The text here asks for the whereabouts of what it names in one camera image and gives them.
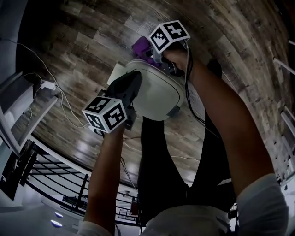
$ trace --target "power strip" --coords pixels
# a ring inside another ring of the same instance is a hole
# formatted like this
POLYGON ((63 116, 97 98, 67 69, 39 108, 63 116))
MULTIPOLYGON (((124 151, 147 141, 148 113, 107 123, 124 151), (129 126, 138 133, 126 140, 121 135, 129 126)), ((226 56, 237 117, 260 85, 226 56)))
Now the power strip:
POLYGON ((55 90, 56 89, 56 82, 51 82, 51 81, 48 81, 48 80, 42 80, 42 84, 40 86, 41 89, 43 88, 48 88, 48 89, 51 89, 51 90, 55 90))

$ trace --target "white shirt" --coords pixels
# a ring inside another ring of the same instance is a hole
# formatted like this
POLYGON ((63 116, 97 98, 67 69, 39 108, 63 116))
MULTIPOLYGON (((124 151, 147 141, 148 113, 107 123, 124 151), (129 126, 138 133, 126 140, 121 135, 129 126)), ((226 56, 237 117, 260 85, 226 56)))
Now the white shirt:
MULTIPOLYGON (((256 180, 237 198, 239 236, 284 236, 289 209, 274 174, 256 180)), ((151 219, 142 236, 219 236, 228 230, 227 214, 212 206, 169 208, 151 219)), ((101 226, 83 222, 79 236, 111 236, 101 226)))

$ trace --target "person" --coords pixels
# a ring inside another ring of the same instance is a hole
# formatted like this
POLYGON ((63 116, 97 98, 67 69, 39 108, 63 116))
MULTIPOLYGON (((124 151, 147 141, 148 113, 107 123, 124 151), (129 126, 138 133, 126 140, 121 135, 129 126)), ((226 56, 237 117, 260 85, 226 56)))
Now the person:
MULTIPOLYGON (((186 69, 187 54, 164 51, 186 69)), ((195 180, 188 187, 167 150, 164 122, 143 118, 138 175, 143 236, 219 236, 231 233, 228 213, 237 203, 240 236, 283 236, 288 207, 270 156, 243 101, 221 78, 216 60, 194 60, 189 77, 205 107, 205 137, 195 180), (220 184, 231 178, 232 182, 220 184)), ((88 187, 88 205, 78 235, 110 236, 124 127, 105 135, 88 187)))

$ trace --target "hand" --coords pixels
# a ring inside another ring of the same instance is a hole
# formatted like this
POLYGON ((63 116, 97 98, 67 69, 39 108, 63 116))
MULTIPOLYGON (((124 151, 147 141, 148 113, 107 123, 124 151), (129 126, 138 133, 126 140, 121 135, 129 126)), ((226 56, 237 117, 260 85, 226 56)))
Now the hand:
POLYGON ((165 50, 163 52, 165 58, 174 62, 178 69, 185 71, 187 64, 187 52, 181 49, 165 50))
POLYGON ((105 140, 119 140, 123 138, 123 133, 125 131, 125 122, 120 124, 117 128, 115 128, 111 133, 105 133, 105 140))

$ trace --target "black and white marker cube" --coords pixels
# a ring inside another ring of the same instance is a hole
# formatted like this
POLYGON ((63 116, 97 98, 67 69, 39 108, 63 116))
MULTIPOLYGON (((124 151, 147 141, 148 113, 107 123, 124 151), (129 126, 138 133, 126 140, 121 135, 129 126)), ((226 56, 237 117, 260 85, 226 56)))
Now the black and white marker cube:
POLYGON ((127 119, 120 99, 97 96, 82 110, 91 126, 110 133, 127 119))
POLYGON ((190 38, 179 20, 159 24, 151 33, 149 40, 157 50, 158 54, 162 53, 172 43, 188 40, 190 38))

